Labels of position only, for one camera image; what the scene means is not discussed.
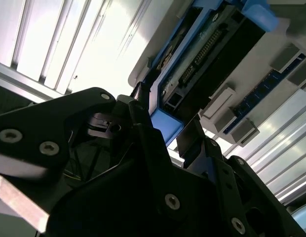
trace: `cable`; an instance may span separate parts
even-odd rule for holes
[[[78,159],[78,154],[77,154],[77,150],[76,149],[74,149],[74,157],[75,157],[76,165],[78,165],[78,172],[79,172],[80,178],[82,180],[84,180],[82,167],[80,166],[80,162],[79,162],[79,159]]]
[[[96,163],[97,163],[97,160],[98,160],[98,157],[99,157],[99,154],[100,154],[101,150],[102,150],[101,148],[97,148],[97,150],[96,150],[96,152],[95,152],[95,155],[94,155],[94,157],[93,157],[92,163],[91,163],[91,165],[90,165],[90,167],[89,167],[88,173],[87,173],[87,175],[86,175],[85,182],[87,182],[88,180],[91,179],[92,174],[93,174],[93,171],[94,171],[94,169],[95,169],[95,166],[96,166]]]
[[[69,178],[71,178],[71,179],[75,179],[75,180],[78,180],[78,181],[82,181],[81,179],[78,179],[78,178],[76,178],[76,177],[72,177],[72,176],[70,176],[70,175],[67,175],[67,174],[65,174],[65,173],[63,173],[66,177],[69,177]]]

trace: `blue clip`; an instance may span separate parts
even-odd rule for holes
[[[242,13],[266,32],[273,31],[278,25],[278,19],[266,0],[247,0]]]

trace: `mounting hole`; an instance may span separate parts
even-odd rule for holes
[[[239,220],[239,219],[237,219],[236,217],[233,217],[232,219],[231,219],[231,222],[232,222],[232,225],[233,225],[233,227],[241,234],[241,235],[243,235],[243,234],[245,234],[245,227],[244,227],[244,225],[243,225],[243,223]]]
[[[121,130],[121,126],[119,124],[114,124],[110,127],[110,132],[115,133]]]
[[[232,185],[231,184],[226,184],[228,189],[232,189]]]
[[[101,96],[102,96],[105,100],[109,100],[109,99],[110,99],[110,96],[109,96],[109,95],[101,94]]]
[[[59,153],[60,147],[55,142],[46,141],[40,144],[39,150],[44,155],[54,156]]]
[[[165,203],[172,210],[178,210],[181,206],[178,198],[173,194],[166,194]]]
[[[222,169],[223,173],[225,173],[226,175],[229,174],[229,172],[226,169]]]
[[[5,129],[0,132],[0,140],[6,143],[16,143],[23,138],[23,134],[16,129]]]

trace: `screw head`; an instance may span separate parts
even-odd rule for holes
[[[212,18],[212,22],[215,22],[218,19],[218,17],[219,17],[219,14],[218,13],[215,14],[214,17]]]
[[[244,165],[244,161],[242,161],[240,158],[237,159],[237,162],[239,162],[240,165]]]
[[[110,99],[110,96],[109,96],[109,95],[101,94],[101,96],[102,96],[105,100],[109,100],[109,99]]]
[[[54,156],[59,153],[60,148],[55,142],[47,141],[40,144],[39,150],[44,155]]]
[[[239,219],[237,219],[236,217],[233,217],[231,219],[231,223],[233,227],[237,230],[237,232],[239,232],[241,235],[245,234],[245,227]]]
[[[178,198],[173,194],[166,194],[165,195],[165,203],[169,208],[171,208],[173,210],[178,210],[181,206]]]
[[[16,129],[4,129],[0,132],[0,140],[6,143],[16,143],[23,138],[23,134]]]
[[[218,146],[218,143],[217,143],[216,141],[211,140],[210,142],[211,142],[211,144],[212,144],[212,145],[214,145],[215,147],[217,147],[217,146]]]

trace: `blue plastic component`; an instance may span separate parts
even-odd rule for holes
[[[266,0],[247,0],[242,13],[266,32],[273,31],[278,25],[278,18]]]
[[[190,28],[190,30],[188,31],[188,33],[186,34],[181,44],[178,46],[174,55],[167,64],[166,68],[162,71],[162,73],[155,80],[153,86],[151,87],[151,93],[150,93],[151,120],[153,126],[162,132],[166,145],[169,145],[178,136],[178,134],[184,128],[184,125],[182,122],[170,116],[162,108],[160,108],[159,106],[160,85],[167,78],[173,67],[176,65],[177,61],[184,53],[185,49],[189,46],[193,37],[199,32],[200,28],[207,20],[210,11],[218,9],[218,7],[221,5],[222,2],[223,0],[197,0],[193,3],[193,6],[203,7],[203,9],[199,14],[199,16],[197,17],[197,19],[195,20],[192,27]],[[178,24],[172,36],[175,34],[179,26],[180,24]],[[171,41],[171,38],[169,39],[167,44],[163,47],[163,49],[160,51],[158,56],[155,58],[153,62],[153,67],[156,66],[157,62],[163,56],[163,52],[167,48],[167,45]]]
[[[151,120],[154,128],[162,132],[164,141],[168,146],[182,131],[184,125],[168,113],[161,109],[157,109],[151,114]]]
[[[233,110],[236,119],[224,130],[228,134],[256,105],[258,105],[306,56],[300,54],[282,73],[272,70],[244,100]]]

